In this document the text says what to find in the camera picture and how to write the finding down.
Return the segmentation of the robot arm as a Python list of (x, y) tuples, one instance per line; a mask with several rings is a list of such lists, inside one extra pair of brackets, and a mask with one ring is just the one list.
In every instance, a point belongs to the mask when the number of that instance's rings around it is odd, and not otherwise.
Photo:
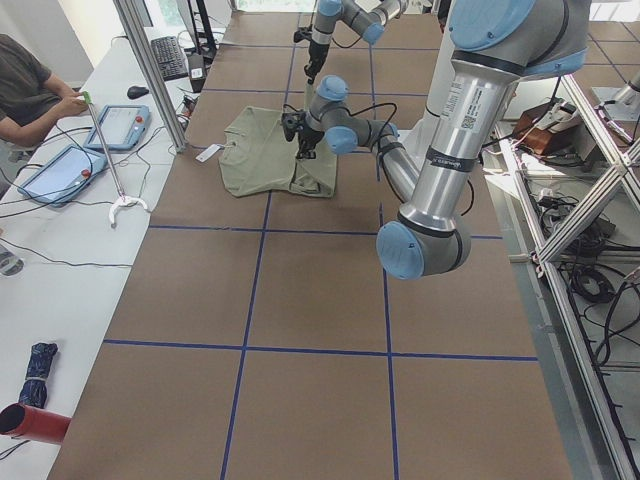
[(283, 116), (285, 138), (301, 159), (313, 158), (320, 142), (338, 155), (368, 148), (402, 201), (377, 234), (383, 268), (402, 280), (452, 271), (471, 249), (456, 207), (484, 142), (518, 82), (582, 67), (589, 15), (587, 1), (453, 2), (446, 21), (453, 76), (421, 164), (392, 123), (349, 111), (346, 82), (336, 75), (320, 79), (306, 110)]
[(349, 29), (370, 45), (374, 45), (383, 35), (386, 24), (403, 14), (408, 6), (405, 0), (381, 1), (371, 11), (365, 11), (355, 1), (321, 0), (314, 11), (314, 21), (306, 27), (299, 27), (293, 41), (309, 41), (309, 60), (304, 67), (307, 84), (313, 85), (325, 64), (333, 39), (335, 27), (343, 22)]

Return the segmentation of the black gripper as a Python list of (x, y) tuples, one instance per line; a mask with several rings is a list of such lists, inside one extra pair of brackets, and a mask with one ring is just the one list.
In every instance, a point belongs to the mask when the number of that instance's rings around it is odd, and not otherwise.
[(302, 129), (299, 131), (299, 150), (296, 153), (296, 158), (300, 159), (315, 159), (317, 157), (316, 145), (323, 139), (324, 132), (322, 130), (315, 130), (307, 123), (304, 123)]
[(307, 83), (313, 84), (319, 75), (328, 55), (328, 45), (311, 41), (308, 48), (309, 63), (304, 67)]

